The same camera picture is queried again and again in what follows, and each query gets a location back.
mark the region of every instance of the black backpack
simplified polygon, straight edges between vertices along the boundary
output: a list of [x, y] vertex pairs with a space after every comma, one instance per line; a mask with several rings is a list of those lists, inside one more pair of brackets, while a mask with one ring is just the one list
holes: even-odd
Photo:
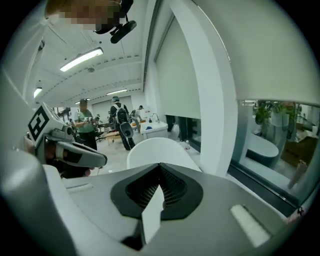
[[129, 116], [127, 111], [123, 108], [122, 104], [120, 107], [117, 104], [114, 104], [114, 107], [116, 108], [115, 112], [115, 120], [116, 122], [121, 125], [123, 123], [127, 123], [129, 120]]

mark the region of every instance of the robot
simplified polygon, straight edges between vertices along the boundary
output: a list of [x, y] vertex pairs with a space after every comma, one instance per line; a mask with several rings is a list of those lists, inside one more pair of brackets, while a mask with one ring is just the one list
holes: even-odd
[[72, 128], [65, 125], [44, 102], [36, 110], [28, 124], [28, 135], [35, 147], [35, 156], [41, 164], [48, 164], [47, 147], [55, 149], [54, 159], [59, 163], [51, 164], [56, 166], [61, 173], [62, 169], [68, 168], [70, 171], [67, 171], [69, 174], [65, 177], [81, 177], [88, 168], [100, 168], [107, 164], [108, 159], [105, 155], [88, 146], [74, 142]]

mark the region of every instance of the glass window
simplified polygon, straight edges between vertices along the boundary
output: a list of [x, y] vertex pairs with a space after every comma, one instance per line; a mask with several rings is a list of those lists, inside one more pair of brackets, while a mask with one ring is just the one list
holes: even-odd
[[200, 152], [201, 150], [201, 120], [177, 116], [179, 124], [179, 138], [181, 141], [189, 141], [190, 145]]
[[319, 119], [316, 106], [240, 102], [231, 165], [290, 204], [301, 205], [320, 178]]
[[187, 118], [188, 138], [201, 145], [201, 120]]

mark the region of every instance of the fluorescent ceiling light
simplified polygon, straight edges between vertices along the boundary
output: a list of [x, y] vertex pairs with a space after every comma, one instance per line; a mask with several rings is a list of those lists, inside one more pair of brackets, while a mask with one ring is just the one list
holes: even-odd
[[243, 100], [241, 102], [241, 105], [245, 106], [245, 107], [253, 107], [255, 105], [255, 103], [256, 103], [256, 100], [248, 100], [248, 99], [246, 99], [246, 100]]
[[74, 58], [73, 60], [69, 61], [67, 64], [63, 65], [60, 70], [63, 71], [63, 72], [66, 72], [67, 70], [73, 68], [74, 66], [82, 63], [82, 62], [85, 62], [93, 57], [96, 57], [98, 55], [101, 55], [103, 54], [104, 52], [102, 51], [102, 48], [99, 47], [99, 48], [96, 48], [96, 49], [93, 49], [91, 51], [88, 51], [84, 54], [81, 54], [79, 56], [77, 56], [76, 58]]
[[127, 92], [127, 89], [123, 89], [123, 90], [117, 90], [117, 91], [113, 91], [113, 92], [109, 92], [106, 95], [111, 95], [111, 94], [117, 94], [117, 93], [123, 93], [123, 92]]
[[35, 89], [34, 93], [33, 93], [33, 98], [37, 97], [38, 94], [42, 91], [41, 87], [38, 87], [37, 89]]

